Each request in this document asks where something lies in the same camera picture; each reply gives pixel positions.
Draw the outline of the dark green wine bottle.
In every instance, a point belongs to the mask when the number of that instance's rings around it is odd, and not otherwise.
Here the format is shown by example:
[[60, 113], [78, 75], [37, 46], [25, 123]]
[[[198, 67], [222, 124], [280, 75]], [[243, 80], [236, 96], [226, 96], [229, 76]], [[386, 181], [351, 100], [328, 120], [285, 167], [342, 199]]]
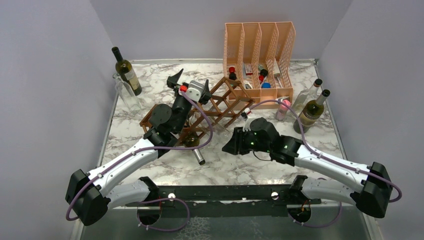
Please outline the dark green wine bottle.
[[122, 57], [122, 54], [117, 46], [112, 47], [111, 51], [116, 59], [116, 72], [121, 76], [124, 82], [130, 85], [136, 96], [140, 95], [142, 93], [142, 87], [132, 64]]

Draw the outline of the green bottle white label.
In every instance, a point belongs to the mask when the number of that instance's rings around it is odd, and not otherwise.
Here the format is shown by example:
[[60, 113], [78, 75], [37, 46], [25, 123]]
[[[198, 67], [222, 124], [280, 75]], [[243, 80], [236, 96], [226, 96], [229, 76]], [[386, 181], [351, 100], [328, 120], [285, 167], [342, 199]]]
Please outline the green bottle white label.
[[301, 130], [306, 133], [320, 118], [325, 110], [324, 102], [329, 97], [331, 91], [324, 89], [317, 99], [309, 101], [298, 115], [299, 120], [293, 123], [293, 129], [300, 134]]

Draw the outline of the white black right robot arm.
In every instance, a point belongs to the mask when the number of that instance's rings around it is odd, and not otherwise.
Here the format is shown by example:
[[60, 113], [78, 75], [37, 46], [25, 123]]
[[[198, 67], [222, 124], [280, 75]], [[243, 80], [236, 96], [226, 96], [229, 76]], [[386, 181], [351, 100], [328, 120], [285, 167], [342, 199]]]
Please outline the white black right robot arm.
[[234, 128], [222, 151], [231, 155], [268, 153], [271, 160], [280, 164], [309, 169], [329, 178], [298, 177], [298, 182], [288, 190], [289, 199], [296, 204], [306, 199], [326, 199], [356, 206], [375, 218], [386, 215], [393, 186], [381, 163], [366, 165], [334, 157], [298, 138], [279, 134], [263, 117], [249, 119], [243, 127]]

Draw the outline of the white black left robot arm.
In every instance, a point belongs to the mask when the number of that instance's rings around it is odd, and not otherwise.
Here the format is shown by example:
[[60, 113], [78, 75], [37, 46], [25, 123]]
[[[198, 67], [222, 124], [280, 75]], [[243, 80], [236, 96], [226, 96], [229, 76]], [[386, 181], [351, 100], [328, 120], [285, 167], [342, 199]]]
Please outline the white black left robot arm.
[[79, 169], [70, 176], [65, 195], [69, 204], [65, 214], [67, 221], [80, 220], [90, 226], [110, 209], [136, 202], [152, 205], [158, 199], [158, 188], [150, 178], [141, 177], [130, 184], [121, 184], [121, 181], [170, 150], [183, 150], [177, 146], [176, 135], [182, 133], [192, 108], [197, 109], [213, 130], [211, 121], [199, 106], [212, 98], [209, 81], [179, 84], [182, 73], [179, 71], [166, 80], [174, 91], [173, 105], [161, 103], [152, 109], [148, 119], [151, 126], [133, 147], [102, 166], [88, 172]]

